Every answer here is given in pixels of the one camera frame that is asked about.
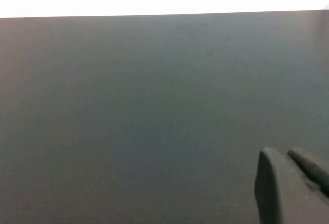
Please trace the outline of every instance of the dark tabletop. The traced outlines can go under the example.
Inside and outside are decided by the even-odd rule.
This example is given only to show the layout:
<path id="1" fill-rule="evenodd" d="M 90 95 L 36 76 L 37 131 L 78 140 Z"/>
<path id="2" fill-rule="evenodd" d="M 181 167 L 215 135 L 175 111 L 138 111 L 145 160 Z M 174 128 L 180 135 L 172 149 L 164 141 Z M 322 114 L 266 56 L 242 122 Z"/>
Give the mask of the dark tabletop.
<path id="1" fill-rule="evenodd" d="M 319 12 L 0 20 L 0 223 L 258 223 L 258 152 L 329 155 Z"/>

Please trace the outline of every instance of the dark gray surface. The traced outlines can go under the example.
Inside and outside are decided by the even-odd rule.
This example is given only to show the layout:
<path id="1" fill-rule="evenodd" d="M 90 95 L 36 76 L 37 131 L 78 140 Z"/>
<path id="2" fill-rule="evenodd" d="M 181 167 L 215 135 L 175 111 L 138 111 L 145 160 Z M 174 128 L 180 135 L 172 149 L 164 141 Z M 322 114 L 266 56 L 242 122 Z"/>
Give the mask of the dark gray surface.
<path id="1" fill-rule="evenodd" d="M 316 19 L 0 20 L 1 220 L 257 223 L 259 149 L 329 152 Z"/>

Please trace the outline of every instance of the black object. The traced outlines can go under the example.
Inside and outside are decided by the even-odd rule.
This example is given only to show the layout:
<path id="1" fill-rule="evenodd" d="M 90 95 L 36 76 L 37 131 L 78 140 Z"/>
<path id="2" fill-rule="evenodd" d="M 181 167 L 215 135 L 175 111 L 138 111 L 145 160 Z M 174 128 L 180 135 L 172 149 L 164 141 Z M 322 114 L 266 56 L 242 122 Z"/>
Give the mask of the black object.
<path id="1" fill-rule="evenodd" d="M 261 224 L 329 223 L 329 164 L 300 148 L 260 151 L 255 196 Z"/>

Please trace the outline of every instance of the black plastic piece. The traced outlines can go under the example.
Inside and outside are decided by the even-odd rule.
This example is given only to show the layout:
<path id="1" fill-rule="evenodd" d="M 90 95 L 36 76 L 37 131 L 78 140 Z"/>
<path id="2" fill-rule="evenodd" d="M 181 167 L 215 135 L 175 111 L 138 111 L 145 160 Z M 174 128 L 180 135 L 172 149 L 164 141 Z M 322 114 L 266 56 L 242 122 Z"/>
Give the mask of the black plastic piece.
<path id="1" fill-rule="evenodd" d="M 261 224 L 329 223 L 328 198 L 321 187 L 273 148 L 260 151 L 255 196 Z"/>

